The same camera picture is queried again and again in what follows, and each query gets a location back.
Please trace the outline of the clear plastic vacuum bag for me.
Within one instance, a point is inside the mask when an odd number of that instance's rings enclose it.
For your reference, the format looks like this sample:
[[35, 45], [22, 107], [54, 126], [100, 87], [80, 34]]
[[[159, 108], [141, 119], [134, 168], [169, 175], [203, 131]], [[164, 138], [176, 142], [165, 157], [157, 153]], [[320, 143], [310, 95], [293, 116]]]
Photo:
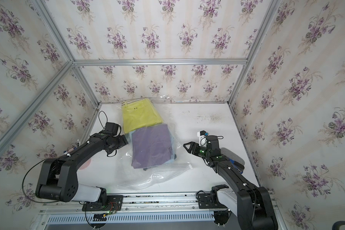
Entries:
[[138, 191], [193, 169], [184, 159], [170, 104], [142, 98], [121, 104], [122, 133], [128, 145], [117, 154], [115, 184]]

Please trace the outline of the purple trousers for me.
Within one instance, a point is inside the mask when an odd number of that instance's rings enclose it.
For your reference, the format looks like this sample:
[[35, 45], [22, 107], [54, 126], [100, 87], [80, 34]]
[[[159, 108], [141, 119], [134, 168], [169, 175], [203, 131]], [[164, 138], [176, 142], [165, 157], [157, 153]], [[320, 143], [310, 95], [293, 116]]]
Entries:
[[172, 136], [166, 124], [142, 127], [131, 134], [134, 169], [147, 169], [174, 160]]

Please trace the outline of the light blue trousers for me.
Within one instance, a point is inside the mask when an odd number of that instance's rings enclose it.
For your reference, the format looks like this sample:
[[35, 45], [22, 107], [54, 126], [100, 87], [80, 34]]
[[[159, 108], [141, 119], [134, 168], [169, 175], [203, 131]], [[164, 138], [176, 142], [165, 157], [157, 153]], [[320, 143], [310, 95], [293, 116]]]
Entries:
[[169, 164], [175, 161], [176, 149], [174, 148], [175, 139], [169, 132], [162, 135], [162, 140], [152, 141], [151, 144], [147, 143], [147, 140], [142, 140], [141, 144], [133, 144], [132, 131], [126, 134], [127, 141], [132, 144], [133, 156], [132, 166], [135, 169], [151, 168], [163, 164]]

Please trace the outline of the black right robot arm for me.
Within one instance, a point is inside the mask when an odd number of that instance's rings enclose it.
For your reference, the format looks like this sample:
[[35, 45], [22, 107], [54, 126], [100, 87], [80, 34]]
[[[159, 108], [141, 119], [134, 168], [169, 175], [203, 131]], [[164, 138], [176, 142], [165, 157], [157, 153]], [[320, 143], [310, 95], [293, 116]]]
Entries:
[[221, 153], [218, 139], [218, 136], [209, 135], [203, 138], [205, 146], [193, 141], [183, 144], [189, 154], [202, 158], [227, 183], [212, 188], [212, 205], [227, 207], [237, 217], [242, 230], [277, 230], [269, 192], [242, 175], [243, 165], [232, 163]]

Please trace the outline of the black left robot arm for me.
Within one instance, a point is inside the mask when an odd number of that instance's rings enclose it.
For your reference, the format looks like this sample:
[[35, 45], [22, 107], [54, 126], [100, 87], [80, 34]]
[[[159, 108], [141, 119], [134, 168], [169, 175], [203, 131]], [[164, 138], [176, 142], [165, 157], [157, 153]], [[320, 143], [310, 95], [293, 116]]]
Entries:
[[90, 138], [70, 155], [46, 159], [42, 164], [35, 195], [53, 201], [84, 201], [108, 204], [105, 188], [79, 184], [77, 171], [95, 154], [105, 150], [112, 153], [128, 145], [124, 135], [113, 136], [101, 131]]

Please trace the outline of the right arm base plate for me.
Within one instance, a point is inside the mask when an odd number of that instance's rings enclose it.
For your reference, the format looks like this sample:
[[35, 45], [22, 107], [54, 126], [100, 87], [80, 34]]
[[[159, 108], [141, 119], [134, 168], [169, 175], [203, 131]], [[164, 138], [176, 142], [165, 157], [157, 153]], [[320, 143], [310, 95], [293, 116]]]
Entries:
[[195, 196], [198, 201], [199, 209], [227, 209], [226, 206], [214, 201], [211, 195], [208, 195], [202, 191], [197, 192]]

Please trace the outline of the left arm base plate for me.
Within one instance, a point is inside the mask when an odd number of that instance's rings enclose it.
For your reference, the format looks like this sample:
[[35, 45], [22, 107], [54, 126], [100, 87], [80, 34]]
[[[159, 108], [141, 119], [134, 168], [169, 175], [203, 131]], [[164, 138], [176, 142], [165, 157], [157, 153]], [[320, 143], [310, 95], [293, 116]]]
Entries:
[[100, 198], [96, 202], [84, 202], [82, 211], [120, 211], [122, 207], [124, 196], [123, 195], [107, 195]]

